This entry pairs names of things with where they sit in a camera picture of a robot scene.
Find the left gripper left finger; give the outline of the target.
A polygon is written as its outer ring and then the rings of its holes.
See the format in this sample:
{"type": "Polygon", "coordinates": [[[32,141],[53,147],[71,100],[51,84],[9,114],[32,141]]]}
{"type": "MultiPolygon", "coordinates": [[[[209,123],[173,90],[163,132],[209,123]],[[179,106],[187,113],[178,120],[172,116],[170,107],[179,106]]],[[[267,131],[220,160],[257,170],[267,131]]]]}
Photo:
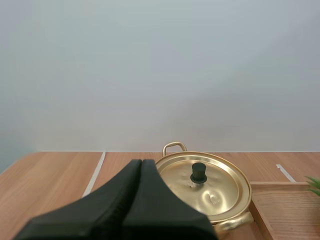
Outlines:
{"type": "Polygon", "coordinates": [[[111,180],[87,196],[36,216],[17,240],[107,240],[118,235],[135,198],[142,160],[131,160],[111,180]]]}

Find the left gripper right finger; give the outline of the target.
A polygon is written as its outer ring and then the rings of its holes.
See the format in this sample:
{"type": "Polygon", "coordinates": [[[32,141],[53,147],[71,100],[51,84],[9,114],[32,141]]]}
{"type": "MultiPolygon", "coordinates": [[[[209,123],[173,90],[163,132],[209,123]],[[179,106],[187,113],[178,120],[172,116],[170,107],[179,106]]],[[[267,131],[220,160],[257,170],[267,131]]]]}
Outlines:
{"type": "Polygon", "coordinates": [[[180,200],[152,159],[142,162],[132,205],[122,222],[124,240],[216,240],[209,219],[180,200]]]}

